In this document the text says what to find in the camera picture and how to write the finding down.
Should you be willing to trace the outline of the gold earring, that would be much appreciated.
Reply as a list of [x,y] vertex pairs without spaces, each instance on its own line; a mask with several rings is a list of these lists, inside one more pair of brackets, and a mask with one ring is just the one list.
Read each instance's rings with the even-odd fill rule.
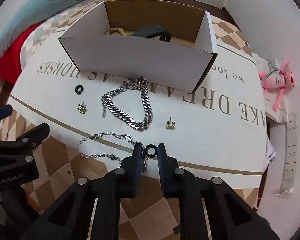
[[172,118],[166,122],[166,129],[175,129],[175,121]]
[[84,104],[84,101],[78,104],[77,111],[83,115],[87,112],[87,107]]

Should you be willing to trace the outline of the black fitness band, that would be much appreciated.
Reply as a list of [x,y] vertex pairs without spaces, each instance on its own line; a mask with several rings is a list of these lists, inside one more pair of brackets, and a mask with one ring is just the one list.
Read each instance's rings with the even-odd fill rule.
[[167,31],[163,25],[152,25],[144,27],[132,34],[134,37],[155,38],[159,37],[160,41],[170,42],[172,35]]

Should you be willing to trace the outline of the red blanket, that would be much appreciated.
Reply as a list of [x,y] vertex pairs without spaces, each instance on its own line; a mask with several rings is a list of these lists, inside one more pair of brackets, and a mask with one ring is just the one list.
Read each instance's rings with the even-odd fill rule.
[[0,58],[0,79],[14,85],[21,74],[20,51],[26,38],[41,22],[30,26],[8,48]]

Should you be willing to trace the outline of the checkered printed table cloth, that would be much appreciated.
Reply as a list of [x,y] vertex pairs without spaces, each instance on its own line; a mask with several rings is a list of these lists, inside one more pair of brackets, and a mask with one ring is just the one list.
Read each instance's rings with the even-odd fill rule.
[[[0,124],[15,141],[47,123],[33,153],[39,178],[26,183],[44,213],[23,239],[118,239],[120,212],[141,239],[178,225],[181,239],[277,239],[234,190],[258,184],[266,153],[266,112],[253,58],[217,43],[217,57],[192,93],[81,71],[51,34],[18,77]],[[87,107],[83,115],[79,103]],[[166,129],[172,118],[175,129]],[[143,147],[135,198],[120,197],[124,158]],[[179,198],[163,197],[158,145],[179,165]]]

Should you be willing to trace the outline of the checkered bed sheet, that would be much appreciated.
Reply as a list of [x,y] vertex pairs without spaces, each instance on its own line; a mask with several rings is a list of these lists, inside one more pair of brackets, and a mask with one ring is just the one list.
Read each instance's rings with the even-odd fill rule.
[[53,33],[65,31],[77,19],[82,17],[90,9],[93,9],[99,3],[111,0],[83,0],[73,5],[59,14],[52,16],[40,24],[26,38],[20,51],[20,65],[24,69],[27,62],[37,51],[39,46]]

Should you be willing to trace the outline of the white cardboard box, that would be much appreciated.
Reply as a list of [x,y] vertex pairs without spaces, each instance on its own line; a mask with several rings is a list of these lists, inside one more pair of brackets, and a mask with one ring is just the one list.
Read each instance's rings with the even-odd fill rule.
[[[139,31],[162,25],[182,42],[108,35],[111,28]],[[81,71],[136,79],[192,93],[217,57],[211,15],[186,4],[162,0],[102,2],[76,20],[59,38]]]

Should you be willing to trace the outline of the pink panther plush toy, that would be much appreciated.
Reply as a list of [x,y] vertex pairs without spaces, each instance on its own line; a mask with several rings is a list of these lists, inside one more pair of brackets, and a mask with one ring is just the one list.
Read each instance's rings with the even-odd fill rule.
[[296,81],[294,79],[293,72],[290,69],[289,61],[284,60],[280,68],[275,68],[272,71],[258,74],[263,94],[266,95],[267,91],[278,89],[279,93],[273,104],[273,111],[277,112],[278,107],[281,104],[283,94],[286,89],[291,89],[295,86]]

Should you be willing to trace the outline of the white wall socket strip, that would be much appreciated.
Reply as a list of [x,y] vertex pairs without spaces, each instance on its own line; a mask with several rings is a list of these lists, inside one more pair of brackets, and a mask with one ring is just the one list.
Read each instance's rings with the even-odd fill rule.
[[298,155],[298,129],[296,124],[296,114],[290,113],[286,124],[286,148],[285,162],[283,167],[280,196],[287,197],[292,194],[294,188],[294,178],[296,174],[296,163]]

